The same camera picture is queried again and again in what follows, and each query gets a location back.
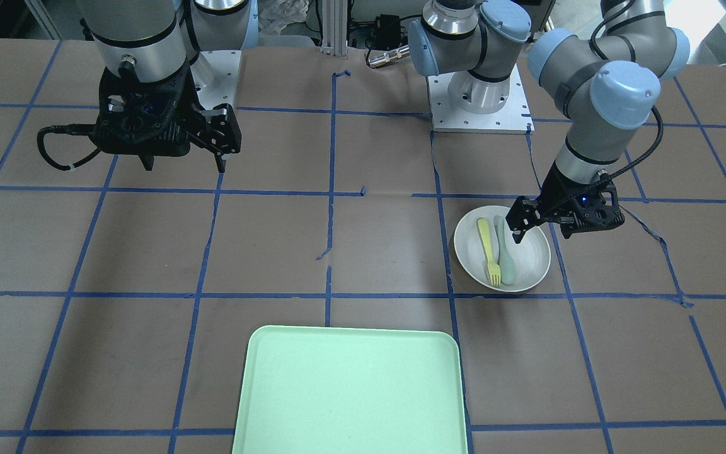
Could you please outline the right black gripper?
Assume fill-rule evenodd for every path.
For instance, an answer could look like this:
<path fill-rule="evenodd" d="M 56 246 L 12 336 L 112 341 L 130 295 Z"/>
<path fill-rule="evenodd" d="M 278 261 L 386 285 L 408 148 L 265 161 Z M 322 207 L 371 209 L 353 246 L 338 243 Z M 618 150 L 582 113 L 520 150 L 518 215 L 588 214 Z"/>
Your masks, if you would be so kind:
<path fill-rule="evenodd" d="M 93 144 L 102 152 L 139 156 L 145 172 L 154 157 L 182 157 L 199 135 L 225 173 L 229 155 L 240 153 L 242 133 L 231 104 L 200 112 L 188 64 L 161 81 L 131 83 L 103 70 Z"/>

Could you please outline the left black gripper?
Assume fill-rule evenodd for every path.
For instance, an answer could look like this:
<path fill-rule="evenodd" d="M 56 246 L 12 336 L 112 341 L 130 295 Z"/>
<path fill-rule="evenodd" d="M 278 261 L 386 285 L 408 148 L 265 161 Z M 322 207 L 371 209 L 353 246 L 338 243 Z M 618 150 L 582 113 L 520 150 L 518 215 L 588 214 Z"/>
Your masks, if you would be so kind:
<path fill-rule="evenodd" d="M 607 231 L 625 223 L 616 185 L 603 178 L 599 183 L 576 183 L 554 164 L 537 199 L 518 197 L 506 215 L 512 240 L 521 244 L 527 231 L 545 223 L 558 224 L 569 239 L 577 233 Z"/>

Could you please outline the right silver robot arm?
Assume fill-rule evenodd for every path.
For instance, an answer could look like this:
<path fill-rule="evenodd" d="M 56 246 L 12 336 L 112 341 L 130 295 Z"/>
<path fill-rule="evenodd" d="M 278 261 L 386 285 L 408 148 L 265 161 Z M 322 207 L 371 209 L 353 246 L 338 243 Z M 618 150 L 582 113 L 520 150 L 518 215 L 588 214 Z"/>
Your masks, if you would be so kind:
<path fill-rule="evenodd" d="M 98 118 L 84 132 L 99 152 L 139 158 L 208 151 L 219 173 L 242 135 L 234 114 L 241 53 L 258 41 L 256 1 L 81 1 L 105 63 Z"/>

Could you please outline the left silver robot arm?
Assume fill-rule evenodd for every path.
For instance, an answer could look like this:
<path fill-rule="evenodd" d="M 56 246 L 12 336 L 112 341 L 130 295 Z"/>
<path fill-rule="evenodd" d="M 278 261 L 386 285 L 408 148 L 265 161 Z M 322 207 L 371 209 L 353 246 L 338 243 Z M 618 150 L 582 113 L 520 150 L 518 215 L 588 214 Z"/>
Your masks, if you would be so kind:
<path fill-rule="evenodd" d="M 605 34 L 583 40 L 557 28 L 528 52 L 528 71 L 571 124 L 539 195 L 510 207 L 516 243 L 545 223 L 559 224 L 565 238 L 622 225 L 614 179 L 662 141 L 656 103 L 662 82 L 688 63 L 689 38 L 668 26 L 662 1 L 602 1 L 601 12 Z M 532 28 L 513 1 L 430 1 L 407 35 L 419 74 L 502 88 Z"/>

